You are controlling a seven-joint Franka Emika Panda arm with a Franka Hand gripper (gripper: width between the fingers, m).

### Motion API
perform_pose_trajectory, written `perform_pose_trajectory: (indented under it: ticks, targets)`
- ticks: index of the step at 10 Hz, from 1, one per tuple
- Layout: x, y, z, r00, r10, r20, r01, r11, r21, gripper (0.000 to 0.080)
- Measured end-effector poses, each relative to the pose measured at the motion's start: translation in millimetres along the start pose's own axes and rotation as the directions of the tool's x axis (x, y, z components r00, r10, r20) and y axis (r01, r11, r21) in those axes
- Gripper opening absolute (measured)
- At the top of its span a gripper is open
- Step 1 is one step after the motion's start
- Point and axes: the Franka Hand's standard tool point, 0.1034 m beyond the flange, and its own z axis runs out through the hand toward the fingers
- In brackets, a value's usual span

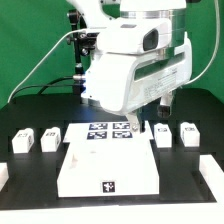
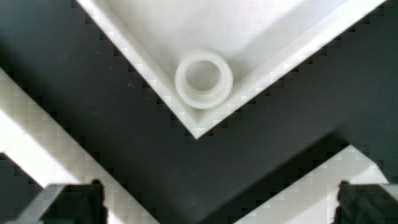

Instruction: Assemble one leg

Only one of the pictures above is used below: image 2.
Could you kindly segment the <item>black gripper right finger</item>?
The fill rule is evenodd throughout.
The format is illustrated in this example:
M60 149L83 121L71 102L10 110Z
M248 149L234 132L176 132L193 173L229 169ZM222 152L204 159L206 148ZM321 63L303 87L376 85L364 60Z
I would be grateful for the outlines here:
M398 224L398 184L339 183L334 224Z

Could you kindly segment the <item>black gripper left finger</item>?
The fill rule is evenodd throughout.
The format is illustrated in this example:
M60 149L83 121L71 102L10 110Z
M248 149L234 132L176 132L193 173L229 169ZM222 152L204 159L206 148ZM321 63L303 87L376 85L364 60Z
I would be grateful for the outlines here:
M39 192L10 224L106 224L104 186L51 184Z

